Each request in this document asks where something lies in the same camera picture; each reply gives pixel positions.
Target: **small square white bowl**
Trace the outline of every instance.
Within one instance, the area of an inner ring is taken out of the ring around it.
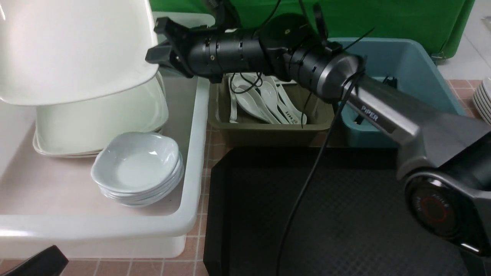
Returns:
[[[179,146],[156,133],[128,132],[114,138],[97,156],[92,179],[117,193],[144,193],[160,185],[179,160]]]

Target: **white plastic basin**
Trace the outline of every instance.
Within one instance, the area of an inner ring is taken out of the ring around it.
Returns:
[[[35,111],[0,102],[0,258],[27,258],[53,244],[70,258],[169,258],[184,250],[201,190],[210,84],[164,84],[169,120],[162,134],[179,144],[186,172],[169,196],[141,209],[100,193],[90,177],[94,158],[37,154]]]

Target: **black tray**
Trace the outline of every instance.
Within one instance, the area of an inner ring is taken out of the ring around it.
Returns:
[[[317,148],[238,148],[211,175],[210,276],[273,276]],[[328,148],[285,244],[282,276],[462,276],[459,251],[416,224],[393,149]]]

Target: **green backdrop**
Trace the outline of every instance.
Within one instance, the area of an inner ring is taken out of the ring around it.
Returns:
[[[255,27],[276,0],[231,0],[244,27]],[[313,22],[312,5],[304,0]],[[452,57],[457,51],[474,0],[320,0],[330,37],[357,37],[371,27],[371,37],[409,38],[429,54]],[[150,0],[154,11],[209,13],[202,0]],[[300,13],[297,0],[282,0],[275,15]]]

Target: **white bowl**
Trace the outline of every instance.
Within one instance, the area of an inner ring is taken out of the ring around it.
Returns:
[[[169,117],[159,75],[111,96],[36,108],[39,149],[47,155],[102,150],[126,132],[152,132]]]
[[[173,172],[179,146],[156,133],[124,133],[97,156],[92,179],[117,193],[143,193],[159,186]]]
[[[157,45],[148,0],[2,0],[0,99],[53,105],[121,92],[151,79]]]
[[[158,193],[162,193],[167,189],[169,189],[169,187],[171,187],[172,184],[174,184],[174,181],[177,179],[182,169],[183,169],[182,156],[179,154],[179,160],[177,161],[176,167],[174,168],[173,172],[168,177],[168,179],[164,180],[159,186],[156,186],[155,188],[149,191],[145,191],[142,193],[117,193],[101,186],[99,186],[99,188],[102,194],[114,200],[130,201],[130,202],[136,200],[142,200],[154,196]]]
[[[159,190],[158,192],[156,191],[155,193],[152,193],[150,195],[143,196],[140,198],[120,199],[120,198],[114,198],[113,196],[111,196],[109,193],[106,193],[106,192],[102,192],[102,194],[105,197],[112,199],[118,203],[121,203],[125,206],[127,206],[127,205],[145,205],[145,206],[148,206],[150,204],[153,204],[153,203],[161,200],[162,198],[166,197],[167,195],[169,195],[169,193],[171,193],[176,188],[176,186],[179,184],[179,182],[182,180],[182,178],[184,176],[184,171],[185,171],[184,167],[181,167],[179,173],[175,177],[173,177],[173,180],[172,180],[172,183],[170,184],[170,186],[167,186],[163,190]]]

